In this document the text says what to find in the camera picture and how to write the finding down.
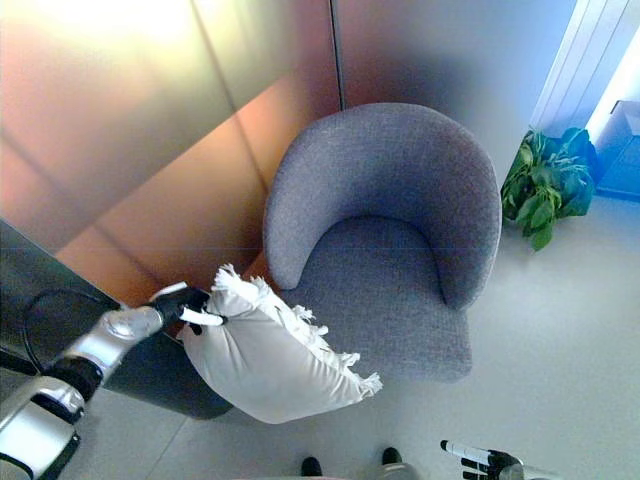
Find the fabric upholstery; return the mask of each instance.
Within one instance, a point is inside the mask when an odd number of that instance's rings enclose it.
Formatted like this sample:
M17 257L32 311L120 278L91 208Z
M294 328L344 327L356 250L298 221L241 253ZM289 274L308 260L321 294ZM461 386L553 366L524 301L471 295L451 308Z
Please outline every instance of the fabric upholstery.
M383 217L344 220L313 250L289 304L312 307L336 352L358 369L451 382L471 369L464 312L442 301L431 250L414 227Z
M335 223L379 215L418 228L433 251L445 301L464 309L489 276L500 236L492 163L462 126L426 107L379 103L321 119L294 140L265 213L265 252L294 288Z
M323 118L291 144L264 247L291 304L312 308L365 370L454 381L471 368L465 310L501 226L491 160L461 125L397 103Z

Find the metallic wall panel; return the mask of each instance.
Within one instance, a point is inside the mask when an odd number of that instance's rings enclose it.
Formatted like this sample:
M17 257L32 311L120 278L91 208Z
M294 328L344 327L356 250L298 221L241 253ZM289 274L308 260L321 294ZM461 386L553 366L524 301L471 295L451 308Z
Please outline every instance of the metallic wall panel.
M501 183L574 0L336 0L348 106L426 105L469 128Z
M282 153L339 108L329 2L5 4L3 217L131 304L246 267Z

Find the robot finger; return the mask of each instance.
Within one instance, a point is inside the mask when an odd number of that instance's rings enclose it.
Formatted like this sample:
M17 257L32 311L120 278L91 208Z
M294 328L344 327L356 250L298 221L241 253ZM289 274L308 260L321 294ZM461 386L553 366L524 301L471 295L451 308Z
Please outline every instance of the robot finger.
M467 480L489 480L488 475L481 475L479 473L473 472L462 472L462 478L465 478Z
M471 461L468 458L461 458L460 459L460 463L462 464L463 467L474 468L476 470L479 470L482 473L488 473L489 472L489 466L488 465L484 465L482 463Z

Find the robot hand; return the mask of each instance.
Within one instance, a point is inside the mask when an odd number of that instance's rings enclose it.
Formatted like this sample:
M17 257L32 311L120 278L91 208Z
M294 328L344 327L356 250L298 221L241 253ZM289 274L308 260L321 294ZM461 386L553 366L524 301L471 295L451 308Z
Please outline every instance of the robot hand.
M178 284L140 308L112 310L42 375L0 405L0 479L55 479L80 443L74 424L131 348L177 320L221 324L209 294Z
M462 472L462 478L468 480L562 480L555 473L523 465L520 459L498 450L467 447L447 440L442 440L440 447L460 457L463 467L475 470Z

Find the black shoe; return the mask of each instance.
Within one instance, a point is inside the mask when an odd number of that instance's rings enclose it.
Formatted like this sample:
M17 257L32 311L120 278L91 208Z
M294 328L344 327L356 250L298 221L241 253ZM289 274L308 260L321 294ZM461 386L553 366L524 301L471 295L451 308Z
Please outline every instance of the black shoe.
M305 458L300 467L300 475L303 477L321 477L322 468L320 468L318 459L315 457Z
M400 456L400 452L393 447L387 448L382 453L382 464L388 465L390 463L402 463L402 457Z

